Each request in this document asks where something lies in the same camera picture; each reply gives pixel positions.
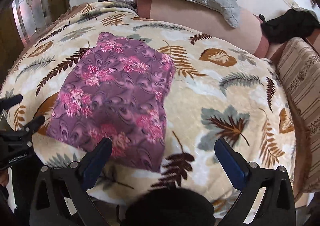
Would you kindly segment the purple floral cloth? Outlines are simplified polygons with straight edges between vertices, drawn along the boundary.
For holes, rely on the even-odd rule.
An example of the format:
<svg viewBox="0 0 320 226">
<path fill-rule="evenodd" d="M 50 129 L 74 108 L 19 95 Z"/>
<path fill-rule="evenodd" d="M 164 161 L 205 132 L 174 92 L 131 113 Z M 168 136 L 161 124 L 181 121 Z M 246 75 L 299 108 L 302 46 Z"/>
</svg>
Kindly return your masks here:
<svg viewBox="0 0 320 226">
<path fill-rule="evenodd" d="M 170 56 L 138 40 L 100 33 L 65 79 L 47 135 L 87 152 L 109 138 L 116 163 L 159 172 L 164 99 L 174 74 Z"/>
</svg>

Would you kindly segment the stained glass window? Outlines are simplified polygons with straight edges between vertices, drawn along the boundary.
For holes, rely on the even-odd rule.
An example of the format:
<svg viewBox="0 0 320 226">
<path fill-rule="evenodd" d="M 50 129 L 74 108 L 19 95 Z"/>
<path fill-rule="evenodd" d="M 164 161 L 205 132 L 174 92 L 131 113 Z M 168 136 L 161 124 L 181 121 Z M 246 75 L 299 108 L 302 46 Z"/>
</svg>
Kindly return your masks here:
<svg viewBox="0 0 320 226">
<path fill-rule="evenodd" d="M 52 22 L 48 0 L 13 0 L 12 11 L 25 46 L 35 41 Z"/>
</svg>

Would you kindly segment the black round object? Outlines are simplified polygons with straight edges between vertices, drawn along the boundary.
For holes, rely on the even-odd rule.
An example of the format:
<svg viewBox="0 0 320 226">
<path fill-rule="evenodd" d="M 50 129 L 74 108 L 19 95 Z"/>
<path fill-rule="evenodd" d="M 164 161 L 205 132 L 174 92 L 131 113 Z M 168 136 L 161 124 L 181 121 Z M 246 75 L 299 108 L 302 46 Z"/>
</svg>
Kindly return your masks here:
<svg viewBox="0 0 320 226">
<path fill-rule="evenodd" d="M 119 225 L 215 225 L 214 207 L 204 196 L 185 188 L 155 189 L 129 205 Z"/>
</svg>

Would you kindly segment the cream leaf-pattern blanket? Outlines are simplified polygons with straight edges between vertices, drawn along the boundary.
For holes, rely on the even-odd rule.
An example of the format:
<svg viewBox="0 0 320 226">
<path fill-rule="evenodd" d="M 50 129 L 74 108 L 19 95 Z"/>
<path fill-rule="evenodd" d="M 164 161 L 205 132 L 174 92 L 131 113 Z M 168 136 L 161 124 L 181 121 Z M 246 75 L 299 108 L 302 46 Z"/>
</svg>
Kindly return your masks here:
<svg viewBox="0 0 320 226">
<path fill-rule="evenodd" d="M 35 152 L 51 167 L 79 160 L 84 150 L 47 135 L 59 91 L 100 33 L 146 43 L 170 56 L 175 74 L 164 99 L 167 126 L 159 172 L 116 163 L 106 165 L 89 194 L 112 204 L 129 204 L 148 191 L 172 184 L 209 199 L 223 218 L 239 195 L 214 144 L 225 138 L 247 161 L 284 166 L 294 177 L 296 138 L 285 91 L 275 68 L 224 40 L 178 24 L 139 17 L 127 4 L 98 2 L 55 23 L 27 47 L 1 86 L 1 96 L 23 100 L 5 113 L 13 129 L 43 115 L 34 135 Z"/>
</svg>

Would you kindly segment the striped beige pillow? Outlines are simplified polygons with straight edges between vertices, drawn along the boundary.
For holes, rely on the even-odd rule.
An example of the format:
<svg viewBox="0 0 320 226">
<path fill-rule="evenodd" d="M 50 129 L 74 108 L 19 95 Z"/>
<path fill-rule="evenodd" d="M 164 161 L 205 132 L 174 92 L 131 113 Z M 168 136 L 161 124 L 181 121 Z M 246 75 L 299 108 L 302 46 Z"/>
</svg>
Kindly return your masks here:
<svg viewBox="0 0 320 226">
<path fill-rule="evenodd" d="M 297 191 L 319 192 L 319 53 L 295 37 L 287 42 L 277 70 L 296 123 Z"/>
</svg>

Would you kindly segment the black garment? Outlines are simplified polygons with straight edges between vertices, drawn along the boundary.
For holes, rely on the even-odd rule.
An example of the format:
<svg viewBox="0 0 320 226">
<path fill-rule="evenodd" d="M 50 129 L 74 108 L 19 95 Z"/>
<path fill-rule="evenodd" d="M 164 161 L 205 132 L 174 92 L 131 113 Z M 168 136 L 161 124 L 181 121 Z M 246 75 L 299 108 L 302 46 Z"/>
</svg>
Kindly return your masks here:
<svg viewBox="0 0 320 226">
<path fill-rule="evenodd" d="M 306 38 L 319 29 L 317 17 L 307 10 L 289 9 L 285 14 L 260 24 L 271 43 L 284 43 L 294 37 Z"/>
</svg>

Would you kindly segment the pink bolster pillow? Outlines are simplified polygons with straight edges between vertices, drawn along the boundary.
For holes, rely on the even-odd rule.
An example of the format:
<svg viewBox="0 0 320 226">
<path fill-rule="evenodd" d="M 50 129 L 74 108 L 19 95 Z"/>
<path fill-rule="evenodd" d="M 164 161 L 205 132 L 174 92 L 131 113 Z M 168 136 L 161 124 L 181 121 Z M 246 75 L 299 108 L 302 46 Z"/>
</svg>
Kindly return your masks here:
<svg viewBox="0 0 320 226">
<path fill-rule="evenodd" d="M 185 0 L 138 0 L 140 17 L 193 28 L 223 39 L 257 58 L 277 61 L 285 43 L 271 43 L 261 31 L 261 19 L 247 9 L 240 9 L 240 23 L 232 28 L 223 16 L 207 7 Z"/>
</svg>

